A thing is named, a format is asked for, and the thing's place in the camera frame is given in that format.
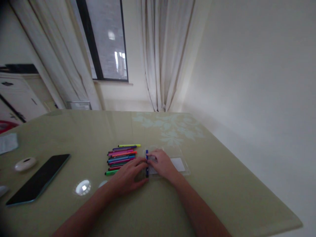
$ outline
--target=purple marker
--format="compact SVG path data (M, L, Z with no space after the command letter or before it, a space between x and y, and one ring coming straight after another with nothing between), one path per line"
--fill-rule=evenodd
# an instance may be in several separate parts
M129 150L126 150L126 151L110 152L110 153L108 153L108 156L119 155L119 154L123 154L123 153L126 153L126 152L132 152L132 151L134 151L134 150L133 149L129 149Z
M134 160L134 159L135 159L135 157L134 158L130 158L130 159L126 159L126 160L114 161L114 162L112 162L110 164L114 165L114 164L118 164L118 163L129 162L129 161Z
M128 146L128 147L118 147L118 148L113 148L113 151L119 151L119 150L129 150L129 149L134 149L137 146Z

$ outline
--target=white mouse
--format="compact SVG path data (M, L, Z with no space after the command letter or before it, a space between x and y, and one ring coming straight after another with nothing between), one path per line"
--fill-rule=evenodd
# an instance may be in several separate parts
M2 197L8 190L9 188L7 186L0 186L0 197Z
M36 164L36 159L34 157L28 157L28 158L25 158L24 160L19 161L15 165L14 168L16 171L21 172L33 167L35 164Z

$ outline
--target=floral pattern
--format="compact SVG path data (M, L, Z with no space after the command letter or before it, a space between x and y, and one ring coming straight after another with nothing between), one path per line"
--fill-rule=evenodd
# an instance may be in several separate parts
M133 121L141 122L143 127L159 127L161 130L161 141L168 145L180 145L184 139L189 138L195 141L195 138L204 138L202 129L198 127L197 122L190 114L174 113L149 113L137 112Z

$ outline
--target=smartphone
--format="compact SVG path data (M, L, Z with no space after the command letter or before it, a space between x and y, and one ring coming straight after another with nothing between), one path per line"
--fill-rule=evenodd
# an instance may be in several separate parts
M69 159L70 154L55 155L48 161L7 201L7 206L33 202L41 195L58 171Z

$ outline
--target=white curtain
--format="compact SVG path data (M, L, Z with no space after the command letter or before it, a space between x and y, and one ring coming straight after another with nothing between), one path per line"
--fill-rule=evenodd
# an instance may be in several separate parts
M64 105L89 100L93 110L101 110L70 1L11 0L11 5L42 62L38 71L46 72L41 76L52 97L60 96Z
M194 0L138 0L142 58L155 111L168 111L179 74Z

